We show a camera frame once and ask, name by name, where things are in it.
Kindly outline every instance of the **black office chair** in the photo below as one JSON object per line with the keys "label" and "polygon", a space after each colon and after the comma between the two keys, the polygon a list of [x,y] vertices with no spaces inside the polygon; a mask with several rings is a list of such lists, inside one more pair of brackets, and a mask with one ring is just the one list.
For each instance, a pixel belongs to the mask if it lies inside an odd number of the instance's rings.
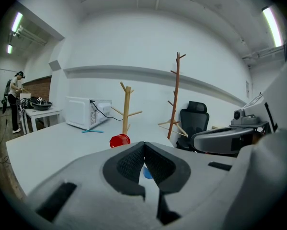
{"label": "black office chair", "polygon": [[191,136],[196,133],[206,131],[209,121],[209,114],[207,113],[207,107],[204,103],[189,102],[187,109],[181,110],[181,123],[182,129],[188,134],[188,137],[181,136],[177,139],[177,148],[196,151],[191,144]]}

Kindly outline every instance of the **white t-shirt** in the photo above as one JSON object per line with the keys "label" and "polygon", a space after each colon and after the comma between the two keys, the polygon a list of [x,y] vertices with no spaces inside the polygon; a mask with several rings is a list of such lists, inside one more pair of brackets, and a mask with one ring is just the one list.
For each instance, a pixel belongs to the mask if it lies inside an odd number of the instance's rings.
{"label": "white t-shirt", "polygon": [[12,94],[12,95],[16,98],[16,97],[17,97],[17,92],[16,92],[15,89],[13,89],[13,88],[11,87],[12,83],[14,83],[14,85],[15,85],[16,87],[19,87],[18,78],[17,78],[17,77],[13,77],[13,79],[12,79],[11,82],[10,82],[9,92],[8,92],[8,94]]}

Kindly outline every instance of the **white table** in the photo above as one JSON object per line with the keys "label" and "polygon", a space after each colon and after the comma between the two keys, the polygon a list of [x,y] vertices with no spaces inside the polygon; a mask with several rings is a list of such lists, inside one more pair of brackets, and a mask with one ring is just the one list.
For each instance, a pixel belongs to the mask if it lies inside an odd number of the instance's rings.
{"label": "white table", "polygon": [[[130,124],[127,135],[131,143],[150,141],[173,147],[167,131],[157,124]],[[82,133],[82,129],[60,123],[6,142],[14,174],[25,194],[71,161],[110,149],[111,137],[122,133],[122,122],[107,120],[95,129],[104,133]],[[149,186],[156,185],[146,180]]]}
{"label": "white table", "polygon": [[27,133],[29,134],[29,128],[27,124],[27,115],[29,115],[31,118],[33,132],[36,132],[37,131],[36,119],[43,118],[44,126],[45,128],[47,128],[48,127],[47,117],[53,116],[53,115],[59,115],[60,113],[61,113],[61,109],[57,109],[55,107],[50,107],[48,110],[45,110],[45,111],[39,111],[36,109],[26,109],[24,119],[25,119],[25,128],[26,128]]}

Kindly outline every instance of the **black basin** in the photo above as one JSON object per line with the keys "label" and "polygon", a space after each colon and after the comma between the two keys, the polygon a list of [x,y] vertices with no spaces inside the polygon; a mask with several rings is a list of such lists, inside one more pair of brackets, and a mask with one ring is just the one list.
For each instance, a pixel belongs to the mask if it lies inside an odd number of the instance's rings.
{"label": "black basin", "polygon": [[37,109],[39,111],[45,111],[52,106],[51,102],[42,101],[42,103],[40,104],[39,102],[37,102],[37,100],[30,101],[30,104],[34,109]]}

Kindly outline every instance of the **fluorescent light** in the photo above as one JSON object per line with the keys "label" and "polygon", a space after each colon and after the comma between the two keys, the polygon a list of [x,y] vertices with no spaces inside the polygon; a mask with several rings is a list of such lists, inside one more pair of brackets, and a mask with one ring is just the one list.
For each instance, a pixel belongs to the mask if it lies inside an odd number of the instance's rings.
{"label": "fluorescent light", "polygon": [[14,20],[14,23],[13,23],[13,26],[12,26],[12,31],[13,32],[16,32],[17,31],[17,29],[18,29],[18,26],[19,26],[19,23],[20,23],[20,21],[21,21],[21,19],[22,19],[22,14],[21,13],[18,13],[17,14],[17,17],[15,17],[15,20]]}
{"label": "fluorescent light", "polygon": [[274,44],[276,45],[276,47],[282,46],[282,39],[281,39],[281,35],[279,33],[279,29],[278,26],[276,24],[276,20],[274,18],[274,15],[271,11],[270,8],[267,8],[265,10],[263,10],[263,13],[269,23],[272,35],[273,35],[273,39],[274,39]]}
{"label": "fluorescent light", "polygon": [[11,54],[11,51],[12,51],[12,46],[11,46],[11,45],[8,45],[7,53],[8,53],[8,54]]}

